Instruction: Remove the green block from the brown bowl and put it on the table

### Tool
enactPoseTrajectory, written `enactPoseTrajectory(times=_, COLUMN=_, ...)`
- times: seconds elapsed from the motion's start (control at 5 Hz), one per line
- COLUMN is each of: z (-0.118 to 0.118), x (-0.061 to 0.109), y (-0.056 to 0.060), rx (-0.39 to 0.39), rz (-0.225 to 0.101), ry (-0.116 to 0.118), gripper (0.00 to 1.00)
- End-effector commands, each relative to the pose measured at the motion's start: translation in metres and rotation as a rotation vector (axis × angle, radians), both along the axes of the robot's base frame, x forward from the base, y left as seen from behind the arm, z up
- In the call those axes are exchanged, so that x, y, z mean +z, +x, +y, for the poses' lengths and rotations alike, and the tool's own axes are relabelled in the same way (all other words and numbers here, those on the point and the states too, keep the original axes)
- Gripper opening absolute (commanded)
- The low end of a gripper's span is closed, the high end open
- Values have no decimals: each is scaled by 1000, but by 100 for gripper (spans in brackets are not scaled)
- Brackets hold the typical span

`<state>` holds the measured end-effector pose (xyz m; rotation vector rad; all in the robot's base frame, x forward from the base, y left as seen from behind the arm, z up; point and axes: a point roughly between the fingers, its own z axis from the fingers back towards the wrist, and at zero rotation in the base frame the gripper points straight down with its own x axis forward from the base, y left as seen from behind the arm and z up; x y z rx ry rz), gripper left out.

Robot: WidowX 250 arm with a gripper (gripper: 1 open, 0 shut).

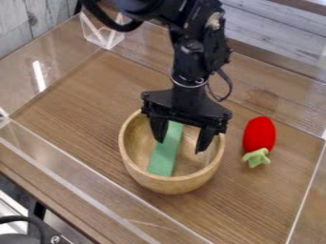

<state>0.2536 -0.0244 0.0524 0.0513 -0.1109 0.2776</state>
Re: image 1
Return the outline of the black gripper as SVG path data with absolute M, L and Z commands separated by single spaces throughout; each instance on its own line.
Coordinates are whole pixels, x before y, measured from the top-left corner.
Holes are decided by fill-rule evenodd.
M 173 84 L 167 90 L 141 92 L 141 113 L 149 119 L 155 140 L 164 142 L 169 120 L 201 128 L 195 153 L 205 151 L 216 133 L 227 132 L 231 120 L 231 111 L 208 97 L 207 85 L 203 79 L 195 86 Z

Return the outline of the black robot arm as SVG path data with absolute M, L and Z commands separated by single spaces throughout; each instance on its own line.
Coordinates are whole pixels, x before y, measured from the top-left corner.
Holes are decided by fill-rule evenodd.
M 168 123 L 200 129 L 195 151 L 203 152 L 213 137 L 227 131 L 231 111 L 219 103 L 225 99 L 209 95 L 208 79 L 217 74 L 229 77 L 223 66 L 231 61 L 225 38 L 225 18 L 219 0 L 119 0 L 116 6 L 129 18 L 117 23 L 97 5 L 96 0 L 80 0 L 94 18 L 119 32 L 135 31 L 151 19 L 168 27 L 173 47 L 171 81 L 163 91 L 141 93 L 141 113 L 149 119 L 152 136 L 161 142 Z

